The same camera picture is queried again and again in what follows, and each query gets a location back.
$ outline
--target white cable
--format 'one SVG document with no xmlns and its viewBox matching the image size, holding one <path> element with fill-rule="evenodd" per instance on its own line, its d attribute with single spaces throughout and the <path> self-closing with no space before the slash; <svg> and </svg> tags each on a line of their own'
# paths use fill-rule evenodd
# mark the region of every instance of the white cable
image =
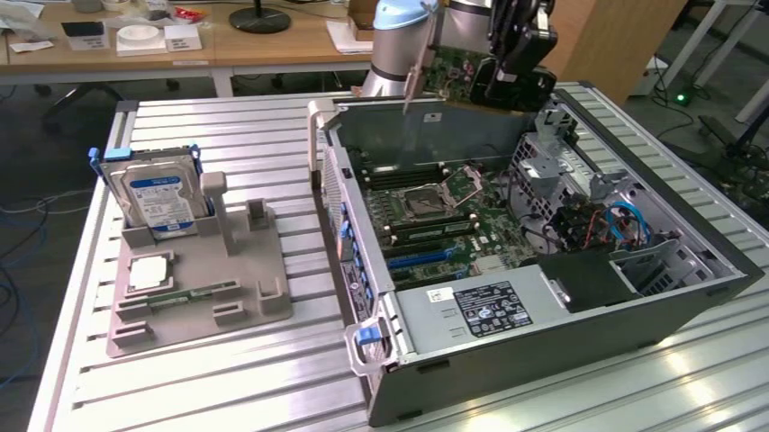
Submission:
<svg viewBox="0 0 769 432">
<path fill-rule="evenodd" d="M 0 207 L 0 212 L 3 212 L 5 214 L 20 214 L 20 213 L 27 213 L 27 212 L 45 213 L 45 211 L 43 209 L 44 203 L 51 204 L 52 202 L 55 202 L 60 198 L 67 198 L 68 196 L 80 195 L 80 194 L 91 194 L 92 192 L 93 192 L 92 189 L 80 189 L 76 191 L 67 191 L 67 192 L 60 193 L 57 195 L 51 195 L 51 196 L 44 197 L 41 200 L 37 201 L 37 203 L 35 204 L 33 207 L 28 207 L 27 209 L 19 209 L 19 210 L 9 210 L 9 209 L 5 209 L 4 207 Z M 89 208 L 89 206 L 87 205 L 84 207 L 77 207 L 76 209 L 61 210 L 61 211 L 48 211 L 48 214 L 69 214 L 69 213 L 83 212 L 88 208 Z"/>
</svg>

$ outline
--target gray floor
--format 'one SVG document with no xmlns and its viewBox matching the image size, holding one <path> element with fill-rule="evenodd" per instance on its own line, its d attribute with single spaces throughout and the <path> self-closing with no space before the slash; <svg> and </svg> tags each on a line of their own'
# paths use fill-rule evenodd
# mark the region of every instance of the gray floor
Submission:
<svg viewBox="0 0 769 432">
<path fill-rule="evenodd" d="M 673 58 L 690 34 L 692 27 L 668 36 L 661 48 L 664 57 Z M 705 53 L 716 44 L 717 40 L 706 40 L 702 43 L 685 70 L 692 72 L 697 68 Z M 331 76 L 324 74 L 323 78 L 320 79 L 319 74 L 286 76 L 282 90 L 271 87 L 271 76 L 255 80 L 238 79 L 236 94 L 263 95 L 335 90 Z M 359 84 L 362 75 L 342 74 L 342 78 L 347 84 Z M 732 118 L 766 78 L 769 78 L 769 66 L 734 51 L 708 86 L 712 100 L 694 101 L 686 111 L 694 117 L 701 114 L 714 115 L 736 133 L 740 133 L 744 126 Z M 162 80 L 116 83 L 114 86 L 127 99 L 135 100 L 214 97 L 214 86 L 208 79 L 190 78 L 179 82 L 182 89 L 178 92 L 167 91 Z M 682 74 L 672 86 L 672 91 L 681 88 L 686 82 L 688 77 Z M 93 185 L 95 174 L 88 167 L 85 154 L 88 148 L 103 147 L 115 104 L 102 94 L 88 95 L 61 114 L 59 121 L 63 133 L 49 136 L 41 131 L 39 119 L 55 98 L 68 89 L 71 85 L 55 85 L 53 95 L 41 98 L 29 86 L 20 86 L 13 97 L 0 104 L 1 204 L 12 203 L 27 196 L 48 196 L 63 191 L 91 188 Z M 5 95 L 8 91 L 9 87 L 0 88 L 0 95 Z M 630 99 L 625 109 L 652 133 L 658 133 L 686 120 L 680 114 L 654 105 L 646 98 Z M 757 144 L 764 146 L 768 133 L 769 130 L 764 128 Z M 704 137 L 697 134 L 697 125 L 670 132 L 666 139 L 692 149 L 704 144 Z M 57 202 L 55 210 L 80 206 L 88 202 L 88 198 L 87 195 L 80 195 Z M 19 215 L 16 220 L 33 223 L 39 216 L 40 214 L 32 212 Z M 12 269 L 19 289 L 29 299 L 41 352 L 37 362 L 24 373 L 21 380 L 0 389 L 0 430 L 4 432 L 24 430 L 27 427 L 84 218 L 85 212 L 52 215 L 47 222 L 48 240 L 40 252 L 24 266 Z M 20 235 L 0 223 L 0 251 L 5 251 L 19 237 Z M 8 321 L 9 312 L 8 306 L 0 309 L 0 328 Z M 3 377 L 0 382 L 24 365 L 29 352 L 31 327 L 19 315 L 13 328 L 0 337 L 0 377 Z"/>
</svg>

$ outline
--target motherboard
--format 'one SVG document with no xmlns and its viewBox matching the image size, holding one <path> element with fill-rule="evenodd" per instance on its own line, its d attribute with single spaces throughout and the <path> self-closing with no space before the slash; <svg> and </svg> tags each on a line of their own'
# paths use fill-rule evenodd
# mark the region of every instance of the motherboard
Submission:
<svg viewBox="0 0 769 432">
<path fill-rule="evenodd" d="M 366 207 L 397 290 L 509 270 L 537 255 L 497 178 L 471 165 L 365 177 Z"/>
</svg>

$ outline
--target paper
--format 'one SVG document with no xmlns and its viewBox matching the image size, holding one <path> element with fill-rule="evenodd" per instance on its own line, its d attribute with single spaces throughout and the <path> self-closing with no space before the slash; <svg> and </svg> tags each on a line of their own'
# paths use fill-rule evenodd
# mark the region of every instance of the paper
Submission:
<svg viewBox="0 0 769 432">
<path fill-rule="evenodd" d="M 44 50 L 45 48 L 51 48 L 53 44 L 48 40 L 45 40 L 43 42 L 33 42 L 33 43 L 12 43 L 8 46 L 15 52 L 27 52 L 27 51 Z"/>
<path fill-rule="evenodd" d="M 352 30 L 347 22 L 326 21 L 328 35 L 334 42 L 334 48 L 342 54 L 370 54 L 374 49 L 374 42 L 358 41 L 352 35 Z"/>
<path fill-rule="evenodd" d="M 8 2 L 7 0 L 0 0 L 0 5 L 8 6 L 21 6 L 24 9 L 29 11 L 35 18 L 40 18 L 40 14 L 43 13 L 44 6 L 41 4 L 27 3 L 27 2 Z M 11 25 L 5 22 L 3 17 L 0 17 L 0 29 L 9 29 Z"/>
</svg>

